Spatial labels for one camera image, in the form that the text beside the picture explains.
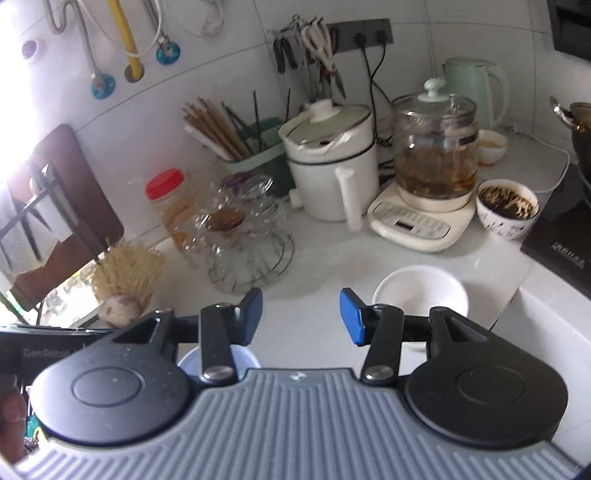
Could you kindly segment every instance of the chopsticks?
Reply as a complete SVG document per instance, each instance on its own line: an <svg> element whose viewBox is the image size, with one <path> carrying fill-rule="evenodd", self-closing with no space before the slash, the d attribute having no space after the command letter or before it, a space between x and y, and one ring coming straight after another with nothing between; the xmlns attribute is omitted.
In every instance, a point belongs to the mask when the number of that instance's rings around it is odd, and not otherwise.
<svg viewBox="0 0 591 480"><path fill-rule="evenodd" d="M199 108L193 103L185 103L183 108L185 123L199 130L215 146L226 153L227 155L220 155L224 160L240 161L250 157L249 150L239 140L237 133L232 130L213 104L209 100L202 98L197 100L203 108ZM212 148L212 150L218 153L217 148Z"/></svg>
<svg viewBox="0 0 591 480"><path fill-rule="evenodd" d="M258 141L259 151L269 148L261 138L256 91L252 92L252 97L256 119L255 132L224 102L222 102L222 108L230 119L231 125L210 100L201 97L198 97L195 103L185 103L183 119L188 125L185 129L225 161L237 162L249 158L255 152L240 136L239 130L245 131L251 138Z"/></svg>

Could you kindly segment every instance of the metal screw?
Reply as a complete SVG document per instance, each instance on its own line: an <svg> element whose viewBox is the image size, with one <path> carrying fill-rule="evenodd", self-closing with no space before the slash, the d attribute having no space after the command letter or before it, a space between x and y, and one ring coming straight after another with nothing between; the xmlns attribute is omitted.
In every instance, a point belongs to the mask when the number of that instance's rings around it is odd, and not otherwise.
<svg viewBox="0 0 591 480"><path fill-rule="evenodd" d="M387 380L388 378L392 378L394 376L394 370L392 370L388 365L374 365L369 367L363 376L367 380L383 381Z"/></svg>
<svg viewBox="0 0 591 480"><path fill-rule="evenodd" d="M203 372L205 379L212 382L221 382L223 380L227 380L233 374L234 369L228 365L214 365Z"/></svg>

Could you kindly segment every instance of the white cable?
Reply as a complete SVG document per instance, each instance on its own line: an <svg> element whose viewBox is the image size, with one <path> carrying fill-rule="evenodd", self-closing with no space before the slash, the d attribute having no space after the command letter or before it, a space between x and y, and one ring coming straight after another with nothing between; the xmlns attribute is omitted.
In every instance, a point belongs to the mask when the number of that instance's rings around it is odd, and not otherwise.
<svg viewBox="0 0 591 480"><path fill-rule="evenodd" d="M569 170L570 167L570 152L567 150L564 150L562 148L559 147L555 147L554 145L550 145L548 142L545 142L541 139L539 139L538 137L535 137L531 134L526 134L524 133L523 135L525 135L526 137L530 137L531 139L535 140L536 142L542 144L545 147L549 147L552 148L556 151L562 152L564 155L566 155L566 164L564 165L564 169L562 171L562 175L560 176L560 178L558 179L558 181L554 184L554 186L552 186L551 188L547 189L547 190L532 190L532 192L534 192L536 195L538 194L544 194L544 193L552 193L553 191L555 191L558 186L562 183L562 181L564 180L564 177L566 177L566 173Z"/></svg>
<svg viewBox="0 0 591 480"><path fill-rule="evenodd" d="M125 49L125 46L120 41L112 38L105 31L105 29L100 26L100 23L98 22L96 17L90 12L88 7L86 6L85 0L77 0L77 2L82 7L82 10L84 10L84 13L88 16L88 18L90 18L90 21L94 23L96 28L98 28L102 32L102 34L105 37L107 37L108 40L110 40L112 43L114 43L115 45L120 47L125 52L125 54L129 57L135 57L138 59L140 57L143 57L144 55L147 55L150 52L150 50L152 50L152 47L154 45L156 45L156 43L158 42L158 39L160 38L160 34L162 33L162 6L160 5L160 0L154 0L155 6L156 6L156 12L158 13L158 28L156 30L156 35L155 35L154 39L152 40L152 43L150 44L150 46L147 48L147 50L143 51L142 53L133 53L131 51L127 51Z"/></svg>

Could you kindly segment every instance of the pot lid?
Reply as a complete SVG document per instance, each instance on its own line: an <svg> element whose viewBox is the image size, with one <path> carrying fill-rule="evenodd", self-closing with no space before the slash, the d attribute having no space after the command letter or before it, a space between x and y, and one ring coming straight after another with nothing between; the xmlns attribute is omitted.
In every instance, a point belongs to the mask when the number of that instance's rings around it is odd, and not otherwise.
<svg viewBox="0 0 591 480"><path fill-rule="evenodd" d="M578 124L582 124L586 128L591 128L591 103L571 103L570 112Z"/></svg>
<svg viewBox="0 0 591 480"><path fill-rule="evenodd" d="M371 115L365 105L334 106L332 100L320 100L310 105L310 116L287 134L297 145L319 140L331 141L352 128L360 125Z"/></svg>
<svg viewBox="0 0 591 480"><path fill-rule="evenodd" d="M445 85L442 78L429 79L424 85L427 93L397 98L392 102L392 108L397 113L415 117L453 119L475 116L476 104L472 100L440 93Z"/></svg>

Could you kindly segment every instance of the cooking pot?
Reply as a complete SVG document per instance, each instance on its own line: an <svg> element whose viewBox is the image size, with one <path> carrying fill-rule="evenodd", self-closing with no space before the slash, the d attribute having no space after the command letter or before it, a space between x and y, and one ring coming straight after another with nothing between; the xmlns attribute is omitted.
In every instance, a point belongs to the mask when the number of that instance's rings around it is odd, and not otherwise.
<svg viewBox="0 0 591 480"><path fill-rule="evenodd" d="M575 152L579 157L581 171L591 180L591 103L575 102L570 109L563 108L556 98L550 97L554 113L572 130Z"/></svg>
<svg viewBox="0 0 591 480"><path fill-rule="evenodd" d="M284 124L279 136L296 186L290 197L317 220L347 220L360 229L361 214L379 190L371 110L320 100Z"/></svg>

